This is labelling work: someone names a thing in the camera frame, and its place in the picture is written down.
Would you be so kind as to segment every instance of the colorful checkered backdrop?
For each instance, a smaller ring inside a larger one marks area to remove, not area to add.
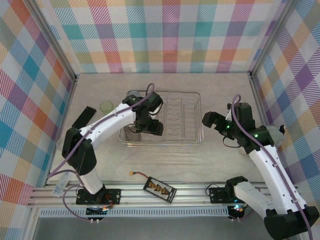
[[[247,72],[286,4],[286,0],[37,2],[71,63],[83,73]]]
[[[0,240],[18,238],[72,81],[23,0],[0,0]]]
[[[300,0],[257,85],[271,124],[285,124],[279,155],[294,184],[320,207],[320,1]]]

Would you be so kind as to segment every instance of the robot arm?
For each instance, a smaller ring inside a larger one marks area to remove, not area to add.
[[[215,124],[214,129],[221,135],[231,140],[237,140],[237,143],[249,154],[261,172],[272,199],[260,193],[244,177],[235,177],[226,181],[225,189],[228,198],[242,200],[251,206],[264,219],[265,227],[274,239],[285,239],[306,232],[306,223],[288,188],[293,192],[310,226],[319,218],[317,208],[315,206],[307,206],[306,201],[296,191],[279,160],[275,143],[268,129],[265,126],[256,128],[251,106],[248,103],[237,102],[234,105],[234,110],[240,125],[264,146],[275,159],[276,164],[273,164],[266,152],[243,133],[235,123],[231,111],[229,111],[227,117],[217,112],[207,112],[202,119],[202,123],[209,128]],[[284,175],[286,183],[277,167]]]
[[[159,120],[154,119],[154,113],[160,109],[163,100],[156,92],[152,92],[146,101],[134,108],[128,109],[130,106],[136,105],[141,99],[142,97],[140,96],[127,96],[111,113],[95,123],[82,127],[81,129],[72,127],[66,132],[62,149],[62,156],[65,158],[69,155],[76,143],[90,131],[67,162],[76,170],[85,189],[91,194],[97,204],[100,203],[104,197],[105,186],[96,171],[97,159],[95,149],[112,134],[133,123],[135,123],[137,132],[158,136],[161,136],[163,133],[163,124],[159,122]]]

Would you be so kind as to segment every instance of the battery charger board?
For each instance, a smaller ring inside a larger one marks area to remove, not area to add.
[[[177,192],[176,188],[169,186],[151,176],[146,181],[143,190],[158,198],[161,198],[162,200],[165,200],[168,203],[172,203],[172,200]]]

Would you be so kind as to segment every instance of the white floor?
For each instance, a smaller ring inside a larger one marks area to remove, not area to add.
[[[110,100],[117,106],[129,90],[145,89],[153,82],[155,91],[190,91],[201,95],[202,116],[206,112],[227,114],[227,104],[235,94],[251,105],[256,126],[261,121],[246,73],[179,73],[179,74],[82,74],[65,121],[63,135],[86,106],[97,109],[91,122],[103,116],[99,110],[102,101]],[[198,148],[127,147],[118,135],[112,135],[95,151],[97,171],[102,180],[144,181],[143,172],[161,181],[220,182],[244,176],[251,182],[263,182],[255,164],[237,148],[227,148],[223,137],[204,127],[204,140]],[[236,145],[226,139],[226,143]],[[63,160],[61,152],[54,157],[53,168]]]

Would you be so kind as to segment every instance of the clear plastic dish rack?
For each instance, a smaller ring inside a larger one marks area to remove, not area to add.
[[[141,96],[145,90],[139,90]],[[196,148],[204,139],[201,100],[198,92],[156,91],[163,106],[155,119],[163,123],[162,136],[134,133],[123,127],[119,140],[128,146]]]

